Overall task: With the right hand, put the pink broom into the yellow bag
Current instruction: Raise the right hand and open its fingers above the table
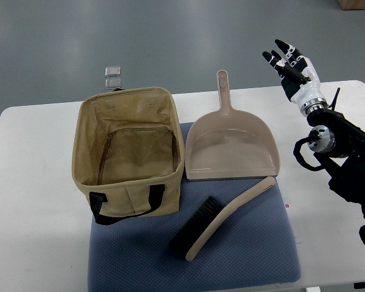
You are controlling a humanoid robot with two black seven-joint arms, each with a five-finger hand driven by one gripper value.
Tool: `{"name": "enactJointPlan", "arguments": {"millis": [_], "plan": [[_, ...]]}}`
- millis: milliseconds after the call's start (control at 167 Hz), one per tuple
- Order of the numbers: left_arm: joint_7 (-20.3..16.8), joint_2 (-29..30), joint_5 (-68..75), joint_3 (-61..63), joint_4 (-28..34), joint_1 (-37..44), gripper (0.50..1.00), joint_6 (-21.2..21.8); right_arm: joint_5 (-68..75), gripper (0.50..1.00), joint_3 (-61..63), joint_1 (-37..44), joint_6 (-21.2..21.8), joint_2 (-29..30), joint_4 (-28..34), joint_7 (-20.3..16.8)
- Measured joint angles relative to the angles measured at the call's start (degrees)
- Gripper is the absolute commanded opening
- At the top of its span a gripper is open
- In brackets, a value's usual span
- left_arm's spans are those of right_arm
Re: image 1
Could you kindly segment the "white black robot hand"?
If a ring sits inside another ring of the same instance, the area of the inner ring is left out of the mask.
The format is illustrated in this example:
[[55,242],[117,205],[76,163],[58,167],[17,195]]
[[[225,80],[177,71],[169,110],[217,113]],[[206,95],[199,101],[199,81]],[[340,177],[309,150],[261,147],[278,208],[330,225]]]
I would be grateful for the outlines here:
[[275,44],[283,55],[272,50],[264,51],[262,56],[279,75],[287,99],[295,103],[304,116],[317,108],[327,108],[320,79],[310,59],[289,43],[276,39]]

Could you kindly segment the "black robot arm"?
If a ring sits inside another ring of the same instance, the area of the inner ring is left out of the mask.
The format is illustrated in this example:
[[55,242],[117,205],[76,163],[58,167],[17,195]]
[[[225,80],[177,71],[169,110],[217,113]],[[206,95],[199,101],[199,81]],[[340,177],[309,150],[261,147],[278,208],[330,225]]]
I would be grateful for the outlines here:
[[[335,111],[335,105],[321,97],[302,104],[301,113],[312,129],[295,143],[293,154],[305,169],[325,170],[331,177],[329,189],[359,204],[365,219],[365,132]],[[365,245],[365,225],[359,235]]]

